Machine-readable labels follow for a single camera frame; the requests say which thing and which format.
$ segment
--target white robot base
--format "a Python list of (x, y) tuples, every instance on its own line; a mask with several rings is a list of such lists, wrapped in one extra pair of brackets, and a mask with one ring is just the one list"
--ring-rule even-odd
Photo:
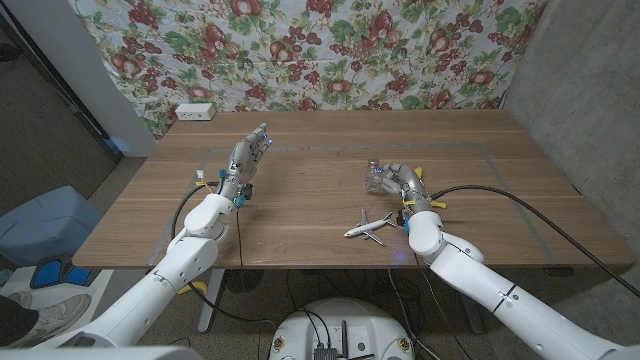
[(274, 334), (269, 359), (413, 359), (413, 348), (405, 329), (372, 304), (351, 298), (329, 298), (308, 304), (305, 309), (327, 324), (331, 348), (335, 350), (328, 349), (327, 330), (322, 321), (309, 314), (322, 343), (318, 347), (314, 325), (301, 310), (291, 314)]

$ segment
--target white power strip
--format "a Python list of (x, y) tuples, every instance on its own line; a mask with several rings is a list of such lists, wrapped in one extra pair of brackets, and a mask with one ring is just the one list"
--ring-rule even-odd
[(180, 104), (176, 109), (180, 120), (211, 120), (215, 113), (213, 104)]

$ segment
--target wooden table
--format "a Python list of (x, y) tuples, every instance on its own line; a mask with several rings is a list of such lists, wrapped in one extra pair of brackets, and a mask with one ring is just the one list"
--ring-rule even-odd
[[(387, 268), (416, 262), (404, 231), (385, 227), (382, 247), (345, 238), (360, 221), (401, 207), (399, 196), (367, 195), (367, 159), (424, 169), (433, 193), (479, 184), (513, 192), (612, 266), (635, 258), (620, 237), (572, 187), (505, 111), (320, 111), (217, 114), (210, 122), (178, 122), (140, 168), (74, 257), (85, 268), (145, 268), (169, 243), (173, 212), (204, 169), (217, 180), (233, 146), (261, 122), (274, 145), (262, 159), (253, 199), (235, 217), (216, 268)], [(180, 218), (205, 195), (197, 193)], [(493, 267), (580, 266), (589, 259), (542, 221), (500, 195), (459, 191), (437, 210), (449, 233), (475, 244)]]

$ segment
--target cable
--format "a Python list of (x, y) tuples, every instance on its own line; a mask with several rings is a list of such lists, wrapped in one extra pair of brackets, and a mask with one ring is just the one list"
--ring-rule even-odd
[(411, 330), (411, 324), (409, 323), (409, 317), (407, 316), (407, 311), (404, 308), (404, 303), (402, 301), (402, 298), (400, 297), (400, 293), (398, 293), (398, 288), (396, 287), (396, 284), (393, 281), (393, 276), (391, 276), (391, 269), (387, 269), (387, 271), (389, 273), (389, 281), (391, 282), (391, 286), (393, 287), (393, 290), (395, 291), (396, 296), (398, 297), (398, 301), (400, 302), (400, 308), (402, 308), (402, 315), (404, 315), (404, 321), (407, 323), (407, 328), (409, 329), (409, 334), (416, 340), (416, 342), (418, 342), (418, 344), (420, 344), (420, 346), (422, 346), (423, 349), (425, 349), (429, 353), (429, 355), (431, 355), (436, 360), (440, 360), (438, 358), (438, 355), (436, 355), (435, 352), (433, 350), (431, 350), (428, 346), (423, 344), (422, 341), (420, 341), (420, 339), (418, 338), (418, 336), (416, 336), (416, 334), (414, 334), (413, 331)]
[(191, 339), (189, 339), (188, 337), (181, 337), (181, 338), (175, 339), (172, 342), (168, 343), (167, 345), (175, 344), (180, 340), (187, 340), (187, 347), (191, 347)]
[[(218, 186), (218, 182), (217, 181), (212, 181), (207, 183), (209, 186)], [(193, 196), (193, 194), (195, 194), (198, 190), (202, 189), (203, 187), (205, 187), (205, 185), (198, 185), (195, 188), (191, 189), (191, 191), (189, 191), (187, 193), (187, 195), (185, 195), (184, 198), (182, 198), (182, 201), (180, 201), (180, 204), (178, 205), (178, 208), (176, 209), (175, 214), (173, 215), (173, 219), (171, 220), (171, 238), (175, 239), (176, 237), (176, 223), (178, 222), (178, 217), (180, 216), (180, 212), (182, 211), (182, 208), (184, 207), (184, 205), (187, 203), (187, 201), (189, 200), (189, 198), (191, 198), (191, 196)], [(238, 237), (240, 236), (240, 225), (238, 224)], [(215, 304), (213, 304), (211, 301), (209, 301), (209, 299), (206, 298), (206, 296), (204, 294), (202, 294), (200, 292), (200, 290), (198, 290), (191, 281), (189, 281), (187, 283), (187, 285), (189, 285), (189, 287), (191, 288), (191, 290), (193, 290), (196, 295), (202, 299), (202, 301), (205, 302), (205, 304), (209, 305), (212, 309), (220, 312), (221, 314), (230, 317), (232, 319), (238, 320), (238, 321), (244, 321), (244, 322), (250, 322), (250, 323), (257, 323), (257, 322), (261, 322), (261, 323), (269, 323), (271, 324), (276, 330), (278, 330), (278, 327), (276, 326), (276, 324), (268, 319), (258, 319), (258, 320), (251, 320), (251, 319), (245, 319), (243, 317), (237, 316), (237, 315), (233, 315), (231, 313), (228, 313), (222, 309), (220, 309), (218, 306), (216, 306)]]
[(449, 319), (447, 318), (447, 315), (444, 313), (444, 310), (442, 310), (442, 306), (440, 306), (440, 303), (438, 302), (438, 299), (436, 298), (436, 294), (433, 291), (433, 287), (431, 287), (431, 281), (429, 281), (429, 278), (427, 277), (427, 274), (425, 274), (424, 270), (422, 270), (422, 267), (420, 267), (420, 261), (418, 260), (418, 255), (413, 254), (413, 256), (416, 258), (416, 264), (418, 264), (418, 269), (422, 273), (422, 276), (424, 277), (424, 279), (427, 281), (427, 285), (429, 286), (429, 291), (431, 291), (431, 297), (433, 297), (433, 301), (436, 303), (436, 306), (438, 307), (438, 310), (440, 310), (440, 315), (442, 315), (442, 319), (444, 320), (445, 324), (447, 325), (447, 328), (449, 328), (449, 332), (451, 332), (451, 336), (453, 336), (453, 339), (456, 341), (458, 346), (460, 346), (460, 349), (462, 349), (462, 352), (467, 356), (467, 358), (472, 360), (473, 358), (471, 357), (471, 355), (469, 355), (469, 353), (464, 348), (464, 346), (462, 346), (462, 343), (460, 342), (460, 340), (458, 339), (458, 337), (456, 336), (456, 334), (453, 331), (453, 326), (451, 326), (451, 323), (449, 322)]
[(204, 296), (204, 294), (202, 294), (202, 293), (200, 292), (200, 290), (198, 290), (198, 289), (193, 285), (193, 283), (192, 283), (191, 281), (189, 281), (187, 284), (189, 285), (189, 287), (191, 288), (191, 290), (193, 290), (193, 291), (196, 293), (196, 295), (198, 295), (198, 297), (199, 297), (200, 299), (202, 299), (202, 301), (204, 301), (204, 302), (205, 302), (207, 305), (209, 305), (212, 309), (214, 309), (214, 310), (216, 310), (216, 311), (220, 312), (221, 314), (223, 314), (223, 315), (225, 315), (225, 316), (228, 316), (228, 317), (230, 317), (230, 318), (232, 318), (232, 319), (234, 319), (234, 320), (243, 321), (243, 322), (248, 322), (248, 323), (259, 323), (259, 322), (260, 322), (260, 323), (268, 323), (268, 324), (271, 324), (271, 326), (273, 326), (273, 328), (274, 328), (275, 330), (278, 330), (278, 327), (276, 326), (276, 324), (275, 324), (273, 321), (271, 321), (271, 320), (268, 320), (268, 319), (257, 319), (257, 320), (245, 319), (245, 318), (243, 318), (243, 317), (240, 317), (240, 316), (237, 316), (237, 315), (230, 314), (230, 313), (228, 313), (228, 312), (226, 312), (226, 311), (224, 311), (224, 310), (220, 309), (218, 306), (214, 305), (211, 301), (209, 301), (209, 299), (207, 299), (207, 298)]
[[(210, 185), (210, 186), (218, 186), (218, 182), (217, 181), (211, 181), (211, 182), (209, 182), (207, 184)], [(178, 208), (176, 209), (176, 212), (173, 215), (173, 219), (171, 219), (171, 239), (172, 240), (175, 239), (175, 237), (176, 237), (176, 223), (178, 222), (178, 216), (180, 216), (180, 212), (182, 211), (182, 208), (187, 203), (189, 198), (191, 198), (191, 196), (193, 196), (193, 194), (195, 194), (198, 190), (202, 189), (203, 187), (204, 187), (204, 185), (198, 185), (198, 186), (194, 187), (193, 189), (191, 189), (191, 191), (189, 191), (187, 193), (187, 195), (185, 195), (182, 198), (182, 201), (180, 201), (180, 205), (178, 205)]]
[(395, 338), (395, 339), (391, 340), (391, 342), (389, 343), (389, 345), (387, 345), (387, 347), (386, 347), (386, 348), (384, 348), (384, 351), (382, 352), (382, 356), (380, 356), (380, 359), (384, 359), (384, 354), (386, 354), (386, 353), (387, 353), (387, 350), (389, 350), (389, 347), (391, 347), (391, 345), (393, 345), (393, 343), (394, 343), (394, 342), (396, 342), (396, 341), (398, 341), (398, 340), (400, 340), (400, 339), (402, 339), (402, 335), (398, 335), (398, 337), (397, 337), (397, 338)]
[(320, 317), (320, 315), (314, 313), (313, 311), (309, 311), (309, 310), (296, 310), (294, 312), (306, 312), (307, 316), (309, 314), (317, 317), (318, 319), (320, 319), (320, 321), (322, 321), (322, 325), (324, 326), (324, 331), (327, 332), (327, 349), (331, 349), (331, 337), (329, 336), (329, 327), (327, 327), (327, 323), (324, 322), (324, 320), (322, 320), (322, 318)]
[(500, 190), (500, 189), (496, 189), (496, 188), (492, 188), (489, 186), (482, 186), (482, 185), (461, 185), (461, 186), (454, 186), (452, 188), (449, 189), (445, 189), (442, 191), (438, 191), (437, 193), (433, 194), (431, 196), (432, 200), (437, 200), (438, 198), (440, 198), (441, 196), (448, 194), (450, 192), (453, 191), (457, 191), (457, 190), (484, 190), (484, 191), (491, 191), (503, 196), (508, 197), (509, 199), (517, 202), (518, 204), (524, 206), (527, 210), (531, 211), (534, 215), (536, 215), (537, 217), (539, 217), (542, 221), (544, 221), (545, 223), (547, 223), (547, 225), (549, 225), (553, 230), (555, 230), (558, 234), (562, 235), (562, 237), (564, 237), (567, 241), (569, 241), (571, 243), (571, 245), (575, 246), (578, 250), (580, 250), (586, 257), (588, 257), (589, 259), (591, 259), (591, 261), (593, 261), (596, 265), (598, 265), (602, 270), (604, 270), (607, 274), (609, 274), (609, 276), (611, 276), (612, 278), (614, 278), (617, 282), (619, 282), (622, 286), (624, 286), (625, 288), (627, 288), (627, 290), (631, 291), (635, 296), (637, 296), (638, 298), (640, 298), (640, 290), (638, 290), (636, 287), (634, 287), (633, 285), (629, 284), (625, 279), (623, 279), (622, 277), (620, 277), (618, 274), (614, 273), (613, 271), (611, 271), (611, 269), (609, 269), (609, 267), (607, 265), (605, 265), (600, 259), (598, 259), (597, 256), (593, 255), (589, 250), (587, 250), (585, 247), (583, 247), (582, 245), (580, 245), (579, 242), (577, 242), (574, 238), (572, 238), (569, 234), (567, 234), (566, 232), (564, 232), (564, 230), (562, 230), (558, 225), (556, 225), (553, 221), (549, 220), (546, 216), (542, 215), (542, 213), (538, 210), (536, 210), (533, 206), (529, 205), (527, 202), (525, 202), (524, 200), (520, 199), (519, 197), (508, 193), (506, 191)]
[[(293, 310), (297, 311), (298, 307), (296, 306), (296, 301), (293, 299), (293, 293), (291, 292), (291, 286), (289, 285), (289, 273), (290, 272), (291, 272), (290, 269), (287, 270), (287, 291), (289, 292), (289, 298), (291, 299), (291, 303), (293, 303)], [(322, 344), (322, 342), (320, 341), (320, 333), (318, 332), (318, 328), (316, 328), (316, 324), (313, 322), (313, 320), (311, 320), (311, 316), (309, 315), (309, 311), (307, 311), (307, 309), (305, 309), (304, 306), (302, 307), (302, 311), (304, 311), (305, 314), (307, 314), (307, 317), (309, 318), (309, 321), (311, 321), (311, 326), (313, 326), (313, 330), (316, 331), (316, 336), (318, 337), (318, 343)]]

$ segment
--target white sneaker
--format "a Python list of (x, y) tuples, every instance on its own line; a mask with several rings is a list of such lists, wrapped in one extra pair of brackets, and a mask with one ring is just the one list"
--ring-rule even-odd
[(40, 317), (29, 333), (13, 342), (10, 347), (35, 343), (48, 337), (55, 336), (73, 325), (89, 307), (91, 296), (80, 294), (73, 296), (57, 305), (38, 310)]
[(9, 296), (7, 296), (9, 300), (13, 300), (18, 303), (18, 305), (22, 306), (25, 309), (28, 309), (31, 306), (31, 293), (26, 291), (18, 291)]

